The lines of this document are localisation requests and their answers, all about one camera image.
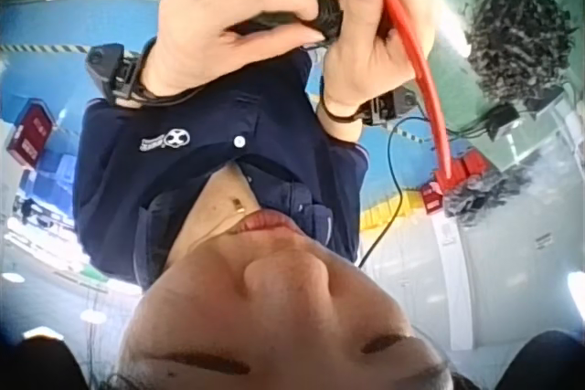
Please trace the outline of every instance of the black wire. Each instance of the black wire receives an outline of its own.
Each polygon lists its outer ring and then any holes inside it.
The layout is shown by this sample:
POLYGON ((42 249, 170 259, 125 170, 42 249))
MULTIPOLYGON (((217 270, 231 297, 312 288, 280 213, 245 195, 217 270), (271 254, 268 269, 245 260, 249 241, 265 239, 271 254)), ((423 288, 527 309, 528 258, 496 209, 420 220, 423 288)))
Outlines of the black wire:
MULTIPOLYGON (((430 122, 431 120, 429 119, 429 117, 427 116, 427 114, 425 113, 424 109, 422 108, 422 106, 420 105, 420 103, 418 101, 417 101, 417 107, 419 108, 420 114, 422 115, 423 119, 426 122, 430 122)), ((487 114, 489 114, 489 111, 485 115, 479 116, 478 118, 469 122, 467 124, 468 125, 467 128, 464 128, 462 130, 452 130, 451 128, 446 127, 446 131, 451 136, 457 136, 459 138, 464 138, 467 135, 475 134, 479 130, 484 130, 484 126, 480 125, 480 124, 485 124, 485 117, 487 116, 487 114)))
POLYGON ((394 133, 397 131, 398 127, 406 121, 425 121, 425 122, 427 122, 428 120, 426 118, 421 118, 419 116, 409 116, 408 118, 404 118, 404 119, 400 120, 396 125, 394 125, 394 127, 392 128, 392 131, 390 132, 390 135, 388 136, 388 146, 387 146, 388 169, 390 170, 390 175, 392 176, 392 182, 396 186, 396 189, 399 193, 399 205, 396 208, 396 210, 394 211, 394 214, 392 214, 392 218, 388 221, 388 223, 384 227, 384 230, 382 230, 382 232, 379 234, 379 236, 374 241, 374 244, 372 244, 372 246, 368 249, 368 251, 366 252, 364 257, 362 257, 362 260, 359 261, 359 265, 358 265, 359 268, 364 267, 364 264, 367 262, 367 259, 370 257, 372 252, 376 249, 376 247, 378 246, 378 244, 380 243, 382 238, 390 230, 390 228, 392 227, 392 224, 394 224, 394 221, 396 220, 396 217, 398 216, 400 209, 402 208, 402 202, 404 201, 404 194, 402 193, 402 188, 400 187, 399 181, 396 178, 396 174, 394 174, 394 167, 392 166, 392 158, 391 158, 391 154, 390 154, 390 146, 392 144, 392 137, 394 136, 394 133))

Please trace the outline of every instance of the black wristwatch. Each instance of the black wristwatch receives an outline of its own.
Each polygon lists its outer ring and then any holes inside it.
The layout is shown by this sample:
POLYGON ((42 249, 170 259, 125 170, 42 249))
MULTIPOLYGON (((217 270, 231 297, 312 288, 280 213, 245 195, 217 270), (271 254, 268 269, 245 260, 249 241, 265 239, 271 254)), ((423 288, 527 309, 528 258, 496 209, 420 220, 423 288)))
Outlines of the black wristwatch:
POLYGON ((155 96, 141 82, 140 75, 148 54, 156 42, 151 38, 139 57, 124 57, 119 43, 92 47, 85 58, 91 79, 103 97, 111 104, 133 101, 143 106, 164 107, 188 100, 200 88, 185 90, 174 96, 155 96))

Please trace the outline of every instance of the lips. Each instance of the lips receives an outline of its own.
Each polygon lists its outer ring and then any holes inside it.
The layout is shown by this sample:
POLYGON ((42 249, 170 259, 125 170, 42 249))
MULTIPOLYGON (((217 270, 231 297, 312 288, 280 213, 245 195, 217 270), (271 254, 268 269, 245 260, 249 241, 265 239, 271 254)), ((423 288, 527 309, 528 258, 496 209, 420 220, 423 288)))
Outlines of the lips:
POLYGON ((229 232, 238 234, 259 230, 271 230, 284 227, 298 235, 304 235, 303 231, 288 216, 275 210, 262 209, 242 219, 229 232))

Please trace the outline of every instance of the red cable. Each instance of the red cable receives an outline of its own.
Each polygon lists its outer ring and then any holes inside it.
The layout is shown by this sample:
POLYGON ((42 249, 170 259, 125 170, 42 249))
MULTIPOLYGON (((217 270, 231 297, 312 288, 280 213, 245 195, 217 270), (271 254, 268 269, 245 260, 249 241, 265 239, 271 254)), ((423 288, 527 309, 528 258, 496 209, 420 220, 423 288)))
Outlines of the red cable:
POLYGON ((443 172, 443 175, 447 178, 451 178, 451 150, 447 139, 447 128, 429 63, 424 57, 419 41, 412 29, 409 16, 402 3, 399 0, 384 0, 384 4, 390 22, 398 31, 410 63, 414 67, 417 84, 419 84, 424 106, 431 121, 431 132, 437 149, 439 171, 443 172))

